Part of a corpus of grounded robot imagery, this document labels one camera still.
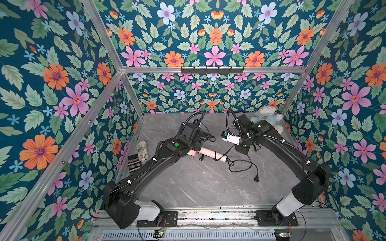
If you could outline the dark grey hair dryer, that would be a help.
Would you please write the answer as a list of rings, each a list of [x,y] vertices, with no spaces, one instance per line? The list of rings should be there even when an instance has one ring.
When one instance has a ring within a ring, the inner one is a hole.
[[[216,137],[213,136],[210,131],[209,131],[209,128],[204,124],[204,123],[201,123],[205,129],[206,129],[206,132],[204,132],[205,134],[205,137],[201,140],[202,143],[206,142],[206,141],[210,141],[212,143],[214,143],[216,141]]]

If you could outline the pink hair dryer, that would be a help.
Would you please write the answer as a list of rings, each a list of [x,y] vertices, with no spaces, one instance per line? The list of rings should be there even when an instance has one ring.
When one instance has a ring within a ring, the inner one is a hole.
[[[204,156],[214,159],[215,161],[226,162],[228,160],[228,156],[226,156],[225,154],[219,154],[215,151],[206,148],[201,148],[199,151],[190,150],[188,152],[188,155],[192,157],[194,157],[196,154],[202,154]]]

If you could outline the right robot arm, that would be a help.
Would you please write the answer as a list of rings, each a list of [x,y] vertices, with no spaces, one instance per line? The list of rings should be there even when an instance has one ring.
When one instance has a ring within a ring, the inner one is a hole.
[[[275,154],[299,179],[290,193],[271,209],[272,221],[280,224],[300,208],[312,205],[327,189],[331,168],[318,164],[287,142],[273,125],[265,120],[253,123],[246,115],[235,118],[233,125],[241,135],[238,147],[248,149],[256,144]]]

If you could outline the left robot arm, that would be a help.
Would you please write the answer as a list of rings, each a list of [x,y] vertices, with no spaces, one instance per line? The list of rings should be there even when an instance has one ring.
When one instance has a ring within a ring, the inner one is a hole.
[[[201,121],[184,122],[175,137],[159,142],[154,155],[138,170],[119,182],[104,187],[102,208],[120,229],[137,221],[163,225],[165,209],[156,201],[140,201],[145,188],[163,171],[187,156],[191,150],[202,147],[206,138]]]

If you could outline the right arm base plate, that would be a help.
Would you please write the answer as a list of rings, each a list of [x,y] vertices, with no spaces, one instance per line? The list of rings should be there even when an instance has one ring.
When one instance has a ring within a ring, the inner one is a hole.
[[[255,220],[260,227],[298,227],[298,219],[295,213],[289,216],[283,216],[278,211],[257,210],[255,212]]]

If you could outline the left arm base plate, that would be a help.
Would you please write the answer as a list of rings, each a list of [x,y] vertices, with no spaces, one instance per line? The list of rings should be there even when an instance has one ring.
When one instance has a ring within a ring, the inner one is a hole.
[[[162,212],[154,221],[138,221],[140,228],[162,228],[162,227],[177,227],[178,224],[178,211],[165,211]]]

